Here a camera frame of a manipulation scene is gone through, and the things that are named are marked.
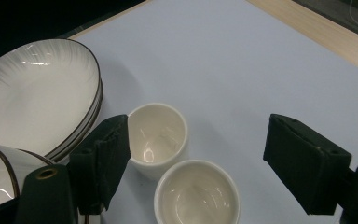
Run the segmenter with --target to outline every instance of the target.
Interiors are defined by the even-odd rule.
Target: bowl rim
[[[159,166],[163,166],[163,165],[166,165],[166,164],[169,164],[171,163],[172,161],[174,161],[176,158],[178,158],[180,155],[182,155],[183,153],[185,153],[185,148],[187,147],[187,144],[188,144],[188,127],[187,127],[187,122],[186,122],[186,119],[185,117],[182,115],[181,112],[179,112],[179,110],[177,110],[176,108],[174,108],[173,106],[171,105],[167,105],[167,104],[164,104],[164,103],[149,103],[149,104],[145,104],[145,105],[140,105],[138,107],[136,107],[135,109],[133,109],[130,114],[128,115],[129,117],[129,120],[131,118],[131,115],[134,114],[136,111],[139,111],[140,109],[143,109],[145,107],[150,107],[150,106],[163,106],[163,107],[167,107],[169,108],[170,110],[172,110],[174,113],[176,113],[180,120],[182,121],[182,123],[184,124],[184,128],[185,128],[185,136],[184,136],[184,139],[183,139],[183,144],[180,146],[180,148],[178,149],[178,151],[173,154],[172,156],[170,156],[167,160],[164,160],[164,161],[157,161],[157,162],[144,162],[144,161],[138,161],[136,160],[135,158],[133,158],[133,156],[130,157],[130,161],[138,164],[138,165],[141,165],[141,166],[144,166],[144,167],[148,167],[148,168],[153,168],[153,167],[159,167]]]
[[[73,148],[68,148],[68,144],[70,145],[70,143],[67,143],[68,140],[70,141],[71,140],[71,137],[74,135],[74,134],[77,134],[79,132],[79,129],[83,126],[83,123],[85,122],[89,122],[89,120],[87,120],[87,118],[90,116],[90,113],[99,113],[100,112],[100,107],[97,106],[97,108],[95,108],[95,102],[96,101],[100,101],[100,98],[102,98],[103,96],[103,89],[102,89],[102,79],[101,79],[101,68],[100,68],[100,65],[98,63],[98,60],[97,58],[95,57],[94,53],[92,52],[91,49],[89,49],[86,45],[80,43],[79,41],[76,41],[76,40],[73,40],[73,39],[66,39],[66,38],[59,38],[59,37],[56,37],[56,38],[45,38],[45,39],[40,39],[40,40],[36,40],[36,41],[32,41],[32,42],[29,42],[29,43],[25,43],[21,46],[18,46],[10,51],[8,51],[7,53],[5,53],[4,55],[0,56],[0,60],[2,60],[4,57],[6,56],[9,56],[10,54],[13,54],[15,53],[15,51],[19,50],[19,49],[22,49],[22,48],[26,48],[27,46],[30,46],[30,45],[38,45],[40,43],[43,43],[43,42],[71,42],[71,43],[74,43],[75,45],[78,45],[79,47],[85,49],[87,52],[89,52],[90,54],[90,57],[91,59],[95,62],[96,64],[96,68],[97,68],[97,75],[98,75],[98,83],[97,83],[97,88],[95,90],[95,92],[93,93],[93,99],[92,99],[92,102],[86,112],[86,114],[83,116],[83,118],[81,119],[81,121],[78,122],[78,124],[76,125],[76,127],[71,131],[71,133],[69,135],[67,135],[63,140],[61,140],[61,142],[55,146],[54,148],[51,148],[49,150],[49,152],[45,155],[41,155],[41,156],[44,156],[46,158],[49,158],[51,160],[54,160],[54,161],[57,161],[53,155],[56,155],[57,154],[57,151],[59,151],[60,153],[65,151],[65,150],[68,150],[68,153],[71,151],[71,149]],[[32,149],[30,148],[19,148],[19,149],[23,149],[23,150],[27,150],[27,151],[32,151]]]
[[[222,167],[220,167],[214,162],[205,161],[205,160],[188,160],[188,161],[180,161],[176,163],[167,172],[165,172],[165,174],[161,177],[161,179],[158,182],[155,191],[155,196],[154,196],[154,211],[158,224],[166,224],[162,220],[162,212],[159,209],[159,202],[158,202],[159,198],[161,197],[162,188],[169,181],[170,176],[172,176],[175,172],[177,172],[181,168],[191,164],[197,164],[197,165],[202,165],[211,168],[212,170],[218,172],[223,178],[225,178],[225,180],[228,182],[230,186],[231,192],[233,193],[235,203],[238,205],[237,208],[235,209],[235,215],[234,215],[235,217],[232,219],[232,222],[229,224],[238,223],[241,216],[241,199],[240,199],[240,194],[238,192],[237,185],[235,184],[232,177]]]

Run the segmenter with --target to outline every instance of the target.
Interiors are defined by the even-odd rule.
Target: white bowl
[[[231,177],[208,161],[182,161],[159,180],[158,224],[236,224],[240,199]]]
[[[170,105],[142,105],[129,114],[130,162],[159,180],[174,164],[188,158],[185,118]]]
[[[98,63],[84,45],[36,41],[0,58],[0,145],[62,158],[99,112]]]
[[[25,177],[50,164],[33,152],[0,146],[0,204],[20,196]]]

